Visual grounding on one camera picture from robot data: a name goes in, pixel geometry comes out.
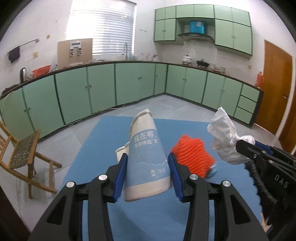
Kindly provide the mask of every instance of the wooden chair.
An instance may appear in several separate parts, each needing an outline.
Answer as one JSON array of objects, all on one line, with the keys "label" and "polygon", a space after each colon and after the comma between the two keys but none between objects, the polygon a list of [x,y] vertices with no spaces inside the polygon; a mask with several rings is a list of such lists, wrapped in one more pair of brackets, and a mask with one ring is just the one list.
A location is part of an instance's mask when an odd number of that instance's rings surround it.
[{"label": "wooden chair", "polygon": [[[11,133],[8,131],[8,129],[4,126],[4,124],[1,121],[0,128],[8,136],[8,138],[5,139],[0,134],[0,166],[10,174],[28,183],[30,199],[32,198],[32,185],[44,191],[56,194],[57,190],[54,188],[53,166],[61,168],[62,165],[36,152],[36,146],[41,130],[38,130],[30,136],[26,137],[25,139],[19,141],[11,135]],[[3,162],[3,156],[5,151],[7,150],[10,141],[12,141],[14,145],[14,150],[11,155],[9,164],[7,165]],[[36,171],[34,169],[35,156],[49,163],[49,186],[46,186],[42,183],[37,182],[36,180],[33,180],[33,172],[35,172],[36,174]],[[23,167],[25,165],[28,165],[28,176],[25,176],[16,171],[17,168]]]}]

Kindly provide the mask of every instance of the blue mat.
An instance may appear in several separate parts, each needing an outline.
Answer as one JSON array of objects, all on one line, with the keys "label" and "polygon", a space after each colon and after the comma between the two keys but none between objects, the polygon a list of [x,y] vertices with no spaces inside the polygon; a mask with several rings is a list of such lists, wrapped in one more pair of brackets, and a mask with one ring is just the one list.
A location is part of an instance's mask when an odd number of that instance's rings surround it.
[{"label": "blue mat", "polygon": [[[66,174],[62,187],[68,181],[77,184],[90,182],[116,164],[115,150],[128,142],[133,118],[104,116],[95,126]],[[154,119],[155,125],[168,156],[171,148],[183,134],[201,138],[206,150],[218,161],[217,173],[207,181],[219,183],[229,180],[261,222],[260,199],[253,179],[244,165],[231,165],[222,161],[211,150],[213,137],[207,132],[208,123],[181,120]],[[122,196],[116,204],[108,204],[114,241],[173,241],[183,240],[189,203],[181,203],[174,189],[135,202],[125,202]],[[214,211],[210,203],[209,240],[214,240]],[[83,240],[88,241],[87,201],[83,205]]]}]

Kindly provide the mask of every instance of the faucet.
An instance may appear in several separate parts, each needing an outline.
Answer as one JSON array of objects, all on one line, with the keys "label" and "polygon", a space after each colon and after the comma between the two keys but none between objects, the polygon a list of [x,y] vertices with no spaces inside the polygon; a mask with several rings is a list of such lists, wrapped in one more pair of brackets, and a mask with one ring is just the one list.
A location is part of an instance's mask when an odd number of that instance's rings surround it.
[{"label": "faucet", "polygon": [[125,52],[125,55],[126,55],[126,56],[124,57],[124,59],[125,59],[125,60],[128,60],[128,44],[127,44],[127,43],[124,44],[122,55],[124,55],[124,51],[126,51],[126,52]]}]

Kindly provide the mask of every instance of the wall outlet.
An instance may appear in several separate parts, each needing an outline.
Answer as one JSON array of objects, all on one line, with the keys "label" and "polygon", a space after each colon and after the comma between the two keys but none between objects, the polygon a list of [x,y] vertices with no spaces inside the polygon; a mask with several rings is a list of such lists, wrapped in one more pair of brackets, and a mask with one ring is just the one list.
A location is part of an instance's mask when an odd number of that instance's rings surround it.
[{"label": "wall outlet", "polygon": [[37,58],[38,57],[38,51],[33,53],[33,58]]}]

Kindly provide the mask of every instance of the orange bowl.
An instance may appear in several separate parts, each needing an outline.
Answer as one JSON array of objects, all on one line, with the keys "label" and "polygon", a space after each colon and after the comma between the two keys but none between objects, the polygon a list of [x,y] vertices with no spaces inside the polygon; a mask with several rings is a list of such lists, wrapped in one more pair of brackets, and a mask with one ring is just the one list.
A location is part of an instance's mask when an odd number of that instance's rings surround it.
[{"label": "orange bowl", "polygon": [[47,66],[38,68],[36,70],[33,70],[32,72],[33,72],[34,77],[38,77],[40,75],[47,74],[50,70],[50,67],[51,67],[51,65],[47,65]]}]

